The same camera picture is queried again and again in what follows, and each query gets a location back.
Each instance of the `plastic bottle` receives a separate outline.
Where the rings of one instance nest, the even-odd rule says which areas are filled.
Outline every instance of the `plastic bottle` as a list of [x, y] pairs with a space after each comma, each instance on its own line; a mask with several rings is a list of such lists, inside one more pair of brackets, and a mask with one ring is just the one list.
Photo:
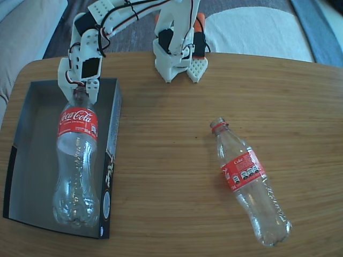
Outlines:
[[92, 170], [97, 150], [98, 118], [84, 87], [61, 113], [57, 134], [59, 179], [53, 198], [58, 223], [95, 226], [100, 215]]
[[217, 140], [221, 170], [249, 215], [257, 240], [269, 247], [285, 241], [292, 225], [278, 204], [252, 148], [229, 129], [223, 118], [213, 121], [210, 127]]

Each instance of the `empty plastic bottle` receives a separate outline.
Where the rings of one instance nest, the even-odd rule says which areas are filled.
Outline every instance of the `empty plastic bottle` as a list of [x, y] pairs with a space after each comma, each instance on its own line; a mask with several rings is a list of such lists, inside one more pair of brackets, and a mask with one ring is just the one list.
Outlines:
[[252, 148], [229, 129], [223, 118], [212, 122], [210, 127], [217, 140], [221, 170], [249, 215], [257, 240], [269, 247], [285, 241], [292, 225], [277, 202]]
[[92, 176], [97, 139], [98, 118], [86, 89], [78, 87], [59, 120], [59, 179], [53, 198], [53, 212], [58, 223], [74, 228], [97, 224], [100, 203]]

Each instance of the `lying bottle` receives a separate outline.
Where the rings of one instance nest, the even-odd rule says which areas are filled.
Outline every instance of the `lying bottle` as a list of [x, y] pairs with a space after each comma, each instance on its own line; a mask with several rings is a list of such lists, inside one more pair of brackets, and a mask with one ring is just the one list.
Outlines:
[[278, 204], [252, 148], [229, 129], [223, 118], [212, 122], [210, 127], [217, 139], [221, 170], [249, 215], [257, 240], [269, 247], [285, 241], [292, 224]]

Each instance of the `wood grain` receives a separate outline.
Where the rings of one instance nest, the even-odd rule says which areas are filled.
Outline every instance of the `wood grain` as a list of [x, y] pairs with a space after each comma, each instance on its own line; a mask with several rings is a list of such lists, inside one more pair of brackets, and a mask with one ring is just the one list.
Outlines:
[[[85, 239], [0, 219], [0, 256], [342, 256], [343, 70], [285, 59], [209, 54], [198, 84], [166, 84], [149, 52], [109, 54], [123, 108], [111, 238]], [[32, 80], [56, 79], [59, 59], [20, 73], [0, 133], [0, 192]], [[264, 248], [219, 172], [209, 124], [218, 116], [255, 148], [293, 232]]]

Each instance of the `open box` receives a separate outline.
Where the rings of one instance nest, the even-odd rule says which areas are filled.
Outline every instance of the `open box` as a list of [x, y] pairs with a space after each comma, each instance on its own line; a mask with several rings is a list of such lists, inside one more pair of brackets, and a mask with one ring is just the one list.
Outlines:
[[56, 135], [67, 100], [56, 80], [34, 81], [20, 114], [6, 178], [3, 216], [72, 235], [109, 238], [111, 186], [122, 94], [116, 79], [101, 79], [95, 112], [98, 152], [92, 175], [100, 200], [98, 225], [79, 229], [61, 225], [53, 215], [58, 180]]

